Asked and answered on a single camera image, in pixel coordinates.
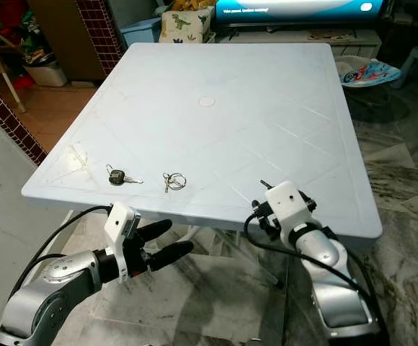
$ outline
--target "tv stand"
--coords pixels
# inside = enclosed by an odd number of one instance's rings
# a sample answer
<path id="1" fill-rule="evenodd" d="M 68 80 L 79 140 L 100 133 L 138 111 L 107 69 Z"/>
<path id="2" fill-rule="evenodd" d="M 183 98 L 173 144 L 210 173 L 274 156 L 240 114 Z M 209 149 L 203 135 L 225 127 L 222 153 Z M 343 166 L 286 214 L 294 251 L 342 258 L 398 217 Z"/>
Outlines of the tv stand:
<path id="1" fill-rule="evenodd" d="M 268 33 L 272 34 L 274 32 L 277 32 L 277 31 L 281 30 L 281 29 L 284 29 L 284 25 L 270 25 L 270 26 L 265 27 L 265 29 L 267 29 Z"/>
<path id="2" fill-rule="evenodd" d="M 251 31 L 239 30 L 237 35 L 218 38 L 217 43 L 328 43 L 331 45 L 334 56 L 362 56 L 375 58 L 381 48 L 381 39 L 375 30 L 354 29 L 353 35 L 339 38 L 331 37 L 323 40 L 311 39 L 311 32 L 319 32 L 317 29 L 309 30 L 284 30 L 280 27 L 270 27 L 273 30 L 265 31 L 263 28 Z"/>

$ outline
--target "keychain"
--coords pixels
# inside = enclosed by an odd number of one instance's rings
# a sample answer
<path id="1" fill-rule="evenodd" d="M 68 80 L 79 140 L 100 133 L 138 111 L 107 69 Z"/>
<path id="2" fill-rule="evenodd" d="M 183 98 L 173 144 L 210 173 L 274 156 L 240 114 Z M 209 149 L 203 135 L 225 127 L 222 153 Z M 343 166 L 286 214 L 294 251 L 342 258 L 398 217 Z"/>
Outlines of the keychain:
<path id="1" fill-rule="evenodd" d="M 164 189 L 165 193 L 168 193 L 169 189 L 181 190 L 187 184 L 187 178 L 182 173 L 163 173 L 163 178 L 164 184 L 166 184 L 166 188 Z"/>

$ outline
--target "brick wall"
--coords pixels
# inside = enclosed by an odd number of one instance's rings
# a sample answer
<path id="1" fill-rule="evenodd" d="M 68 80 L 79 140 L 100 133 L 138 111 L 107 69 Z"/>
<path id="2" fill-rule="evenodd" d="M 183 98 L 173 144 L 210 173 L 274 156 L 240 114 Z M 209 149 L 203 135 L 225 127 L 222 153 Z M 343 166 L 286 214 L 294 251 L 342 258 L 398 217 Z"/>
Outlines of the brick wall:
<path id="1" fill-rule="evenodd" d="M 23 126 L 12 109 L 6 105 L 0 97 L 0 126 L 6 131 L 10 138 L 29 156 L 33 162 L 39 165 L 45 157 L 46 152 L 37 142 L 36 138 Z"/>
<path id="2" fill-rule="evenodd" d="M 108 74 L 123 56 L 123 47 L 110 9 L 104 0 L 76 0 L 103 71 Z"/>

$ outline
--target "table surface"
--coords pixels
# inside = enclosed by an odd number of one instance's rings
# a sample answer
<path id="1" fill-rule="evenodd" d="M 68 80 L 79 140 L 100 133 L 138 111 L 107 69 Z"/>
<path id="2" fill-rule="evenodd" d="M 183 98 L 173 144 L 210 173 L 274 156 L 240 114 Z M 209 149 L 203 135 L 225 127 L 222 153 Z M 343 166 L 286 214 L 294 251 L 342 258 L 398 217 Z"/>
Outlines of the table surface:
<path id="1" fill-rule="evenodd" d="M 106 165 L 145 183 L 112 186 Z M 162 174 L 183 190 L 164 193 Z M 132 45 L 22 189 L 42 206 L 127 202 L 241 229 L 263 179 L 296 183 L 348 241 L 381 222 L 327 44 Z"/>

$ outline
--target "key fob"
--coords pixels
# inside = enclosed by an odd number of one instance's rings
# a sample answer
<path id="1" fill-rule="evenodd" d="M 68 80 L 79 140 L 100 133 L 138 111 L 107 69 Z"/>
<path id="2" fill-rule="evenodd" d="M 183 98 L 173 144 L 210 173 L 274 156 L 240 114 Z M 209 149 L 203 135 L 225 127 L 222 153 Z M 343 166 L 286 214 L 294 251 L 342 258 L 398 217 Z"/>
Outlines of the key fob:
<path id="1" fill-rule="evenodd" d="M 125 173 L 123 171 L 120 171 L 119 169 L 113 169 L 110 172 L 110 177 L 108 178 L 108 181 L 111 185 L 122 185 L 124 184 L 124 178 Z"/>

